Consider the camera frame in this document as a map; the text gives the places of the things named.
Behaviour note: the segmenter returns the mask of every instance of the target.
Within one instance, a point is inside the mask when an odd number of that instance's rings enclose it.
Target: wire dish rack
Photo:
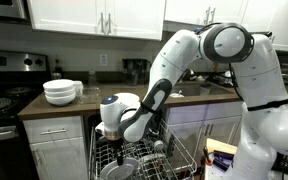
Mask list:
[[[101,170],[115,161],[116,157],[107,142],[96,142],[95,136],[95,130],[92,129],[90,178],[100,180]],[[154,143],[158,140],[164,144],[162,149],[154,148]],[[160,123],[159,133],[153,133],[137,143],[124,143],[122,149],[124,157],[139,161],[139,168],[128,179],[194,179],[197,163],[164,121]]]

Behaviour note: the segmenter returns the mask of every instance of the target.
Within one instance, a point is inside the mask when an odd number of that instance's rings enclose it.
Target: stove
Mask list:
[[[0,51],[0,180],[38,179],[17,114],[50,80],[45,55]]]

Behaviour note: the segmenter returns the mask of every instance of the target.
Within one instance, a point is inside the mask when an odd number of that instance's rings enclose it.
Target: kitchen counter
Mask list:
[[[100,93],[101,98],[98,100],[97,103],[78,104],[77,102],[72,102],[71,104],[64,107],[56,107],[50,105],[46,101],[44,93],[42,93],[18,114],[19,119],[23,121],[33,119],[97,114],[100,113],[99,112],[100,102],[104,97],[119,92],[129,92],[134,93],[138,95],[140,99],[143,99],[147,91],[147,85],[139,85],[131,87],[122,84],[101,84],[100,89],[101,89]],[[182,98],[169,97],[166,100],[164,107],[178,107],[178,106],[190,106],[190,105],[212,104],[222,102],[234,102],[240,100],[238,96],[235,94],[233,88],[225,88],[225,89],[233,93],[222,95],[209,95],[209,96],[187,96]]]

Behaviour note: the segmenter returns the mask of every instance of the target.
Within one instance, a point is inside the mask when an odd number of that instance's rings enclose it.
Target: cabinet drawer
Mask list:
[[[181,124],[201,120],[242,115],[242,101],[171,108],[168,124]]]
[[[24,126],[30,143],[83,136],[80,116],[24,121]]]

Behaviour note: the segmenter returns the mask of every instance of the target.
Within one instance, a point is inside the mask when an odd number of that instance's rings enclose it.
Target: backsplash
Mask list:
[[[122,59],[144,58],[153,61],[172,36],[164,32],[159,41],[86,36],[33,31],[30,26],[0,23],[0,50],[45,54],[54,69],[56,57],[64,71],[122,71]],[[100,66],[99,54],[108,55],[108,66]],[[195,72],[212,72],[213,63],[197,60],[189,68]],[[219,65],[219,71],[227,69]]]

